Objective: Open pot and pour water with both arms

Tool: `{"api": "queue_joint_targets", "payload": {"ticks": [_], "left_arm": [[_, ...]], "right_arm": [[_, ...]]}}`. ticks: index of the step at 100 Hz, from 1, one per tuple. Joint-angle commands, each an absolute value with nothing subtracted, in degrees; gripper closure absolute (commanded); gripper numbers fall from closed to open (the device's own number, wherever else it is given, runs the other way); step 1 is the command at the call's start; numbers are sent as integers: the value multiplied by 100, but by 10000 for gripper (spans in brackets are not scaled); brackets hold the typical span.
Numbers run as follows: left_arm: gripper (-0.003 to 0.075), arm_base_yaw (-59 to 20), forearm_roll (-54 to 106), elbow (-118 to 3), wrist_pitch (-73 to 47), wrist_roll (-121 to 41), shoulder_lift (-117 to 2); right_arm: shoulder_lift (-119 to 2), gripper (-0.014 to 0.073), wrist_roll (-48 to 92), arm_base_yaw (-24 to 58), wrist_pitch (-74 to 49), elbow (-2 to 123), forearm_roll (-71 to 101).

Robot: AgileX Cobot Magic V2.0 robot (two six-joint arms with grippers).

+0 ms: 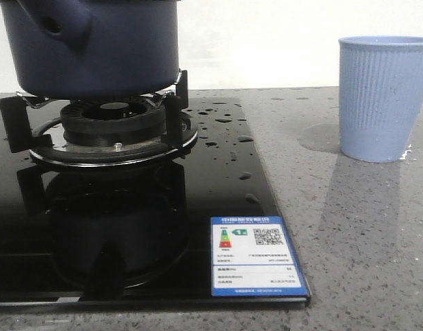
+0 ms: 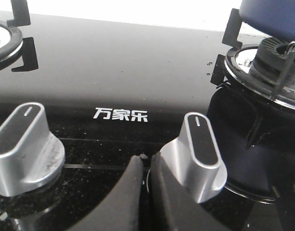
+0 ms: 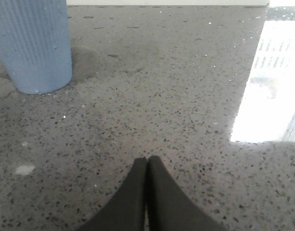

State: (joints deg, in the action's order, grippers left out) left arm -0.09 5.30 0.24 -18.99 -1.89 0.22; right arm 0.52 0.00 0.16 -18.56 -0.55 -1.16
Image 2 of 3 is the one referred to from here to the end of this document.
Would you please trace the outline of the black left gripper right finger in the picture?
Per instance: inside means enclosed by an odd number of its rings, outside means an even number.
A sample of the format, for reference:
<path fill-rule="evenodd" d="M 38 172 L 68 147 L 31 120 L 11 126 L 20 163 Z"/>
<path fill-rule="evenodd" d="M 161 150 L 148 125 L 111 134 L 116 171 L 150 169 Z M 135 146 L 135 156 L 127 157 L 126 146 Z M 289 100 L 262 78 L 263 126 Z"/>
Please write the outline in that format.
<path fill-rule="evenodd" d="M 159 153 L 151 160 L 150 182 L 156 226 L 161 231 L 228 230 L 193 200 Z"/>

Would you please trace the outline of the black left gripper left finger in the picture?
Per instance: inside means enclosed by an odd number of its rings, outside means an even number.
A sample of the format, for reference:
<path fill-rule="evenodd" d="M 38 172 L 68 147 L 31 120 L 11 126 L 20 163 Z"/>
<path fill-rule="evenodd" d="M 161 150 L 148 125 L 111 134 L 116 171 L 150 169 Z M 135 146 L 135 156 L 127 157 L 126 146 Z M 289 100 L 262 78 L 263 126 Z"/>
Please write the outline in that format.
<path fill-rule="evenodd" d="M 71 231 L 137 231 L 143 163 L 139 156 L 130 162 L 114 188 Z"/>

